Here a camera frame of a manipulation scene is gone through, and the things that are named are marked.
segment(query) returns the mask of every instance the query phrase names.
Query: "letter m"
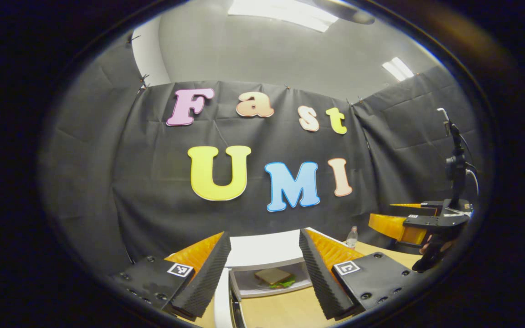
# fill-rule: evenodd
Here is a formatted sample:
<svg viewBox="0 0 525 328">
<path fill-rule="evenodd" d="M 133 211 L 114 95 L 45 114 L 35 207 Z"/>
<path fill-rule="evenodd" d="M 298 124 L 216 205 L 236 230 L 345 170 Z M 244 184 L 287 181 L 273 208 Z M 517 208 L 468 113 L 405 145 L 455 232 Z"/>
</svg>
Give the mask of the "letter m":
<svg viewBox="0 0 525 328">
<path fill-rule="evenodd" d="M 299 205 L 306 207 L 319 204 L 317 185 L 315 183 L 317 168 L 317 163 L 304 162 L 299 168 L 297 179 L 293 179 L 284 163 L 267 164 L 264 170 L 271 176 L 271 203 L 268 204 L 267 210 L 269 212 L 277 212 L 287 208 L 287 204 L 283 201 L 283 194 L 285 194 L 291 207 L 297 206 L 301 193 L 303 193 L 303 196 Z"/>
</svg>

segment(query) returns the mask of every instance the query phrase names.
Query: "black curtain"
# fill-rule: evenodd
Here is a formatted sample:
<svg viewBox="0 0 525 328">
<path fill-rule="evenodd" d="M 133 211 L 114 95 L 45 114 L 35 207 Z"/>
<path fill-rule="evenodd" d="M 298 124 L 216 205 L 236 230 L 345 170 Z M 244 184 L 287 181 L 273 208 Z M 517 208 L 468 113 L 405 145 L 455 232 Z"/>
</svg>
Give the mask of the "black curtain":
<svg viewBox="0 0 525 328">
<path fill-rule="evenodd" d="M 385 212 L 391 203 L 450 197 L 444 159 L 453 145 L 436 108 L 445 108 L 461 129 L 483 172 L 473 108 L 442 68 L 355 104 L 248 82 L 171 83 L 139 92 L 140 74 L 126 39 L 91 62 L 58 100 L 40 156 L 48 210 L 82 259 L 100 272 L 116 272 L 148 254 L 166 256 L 220 231 L 244 236 L 311 226 L 344 240 L 358 226 L 360 241 L 390 248 L 390 238 L 367 226 L 370 213 Z M 193 114 L 192 125 L 167 126 L 175 91 L 202 88 L 215 96 Z M 275 114 L 239 116 L 238 96 L 249 91 L 267 94 Z M 300 105 L 315 109 L 319 131 L 302 129 Z M 345 135 L 331 128 L 325 110 L 333 107 L 345 115 Z M 232 173 L 225 149 L 232 145 L 252 149 L 246 190 L 230 201 L 198 197 L 188 149 L 217 147 L 213 177 L 226 185 Z M 352 194 L 334 195 L 331 158 L 346 159 Z M 268 212 L 271 180 L 264 166 L 270 162 L 284 162 L 293 175 L 303 162 L 316 162 L 321 202 Z"/>
</svg>

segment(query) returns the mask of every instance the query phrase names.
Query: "letter u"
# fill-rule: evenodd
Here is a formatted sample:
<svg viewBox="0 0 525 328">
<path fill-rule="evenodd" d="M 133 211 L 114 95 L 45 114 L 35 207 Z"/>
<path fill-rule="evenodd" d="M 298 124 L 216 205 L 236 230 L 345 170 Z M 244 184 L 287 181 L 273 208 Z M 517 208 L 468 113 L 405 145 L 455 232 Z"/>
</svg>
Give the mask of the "letter u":
<svg viewBox="0 0 525 328">
<path fill-rule="evenodd" d="M 188 150 L 191 158 L 191 187 L 196 195 L 206 200 L 231 200 L 242 195 L 246 189 L 246 156 L 251 150 L 246 146 L 230 146 L 226 153 L 232 158 L 232 181 L 229 185 L 217 185 L 212 178 L 216 147 L 199 146 Z"/>
</svg>

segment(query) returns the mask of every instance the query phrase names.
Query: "fluorescent light panel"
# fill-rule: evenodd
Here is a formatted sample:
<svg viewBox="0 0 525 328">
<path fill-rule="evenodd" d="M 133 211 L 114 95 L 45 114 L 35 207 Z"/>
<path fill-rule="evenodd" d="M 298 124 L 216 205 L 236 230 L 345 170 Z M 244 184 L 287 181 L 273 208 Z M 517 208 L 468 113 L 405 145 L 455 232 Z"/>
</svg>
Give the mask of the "fluorescent light panel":
<svg viewBox="0 0 525 328">
<path fill-rule="evenodd" d="M 228 15 L 258 16 L 290 21 L 325 32 L 337 17 L 295 0 L 235 0 Z"/>
<path fill-rule="evenodd" d="M 402 72 L 402 74 L 404 74 L 405 77 L 413 77 L 414 76 L 412 71 L 408 68 L 408 66 L 406 66 L 406 64 L 404 64 L 404 62 L 402 60 L 400 60 L 400 58 L 398 58 L 398 57 L 392 58 L 392 64 L 394 64 L 394 66 L 396 66 L 396 68 L 400 69 L 400 71 Z"/>
<path fill-rule="evenodd" d="M 385 62 L 384 64 L 382 64 L 382 67 L 384 67 L 386 71 L 394 75 L 394 77 L 396 77 L 398 81 L 406 80 L 406 77 L 404 77 L 404 75 L 400 73 L 398 68 L 396 68 L 396 66 L 392 65 L 390 62 Z"/>
<path fill-rule="evenodd" d="M 382 67 L 389 73 L 394 75 L 399 82 L 406 80 L 408 77 L 413 77 L 414 73 L 400 60 L 398 57 L 394 57 L 391 61 L 382 64 Z"/>
</svg>

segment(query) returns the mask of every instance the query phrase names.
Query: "black foam pad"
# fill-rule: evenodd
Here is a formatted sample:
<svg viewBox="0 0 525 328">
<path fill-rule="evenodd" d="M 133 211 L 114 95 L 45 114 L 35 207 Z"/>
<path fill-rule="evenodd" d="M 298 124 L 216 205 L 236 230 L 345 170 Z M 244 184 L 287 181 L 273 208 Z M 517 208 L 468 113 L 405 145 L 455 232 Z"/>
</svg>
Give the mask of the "black foam pad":
<svg viewBox="0 0 525 328">
<path fill-rule="evenodd" d="M 230 235 L 222 234 L 206 262 L 187 287 L 173 300 L 177 315 L 192 320 L 191 316 L 202 317 L 212 301 L 221 272 L 231 251 Z"/>
<path fill-rule="evenodd" d="M 303 252 L 309 277 L 313 283 L 313 291 L 319 300 L 325 318 L 340 318 L 346 315 L 352 310 L 354 304 L 332 278 L 306 229 L 300 231 L 299 247 Z"/>
</svg>

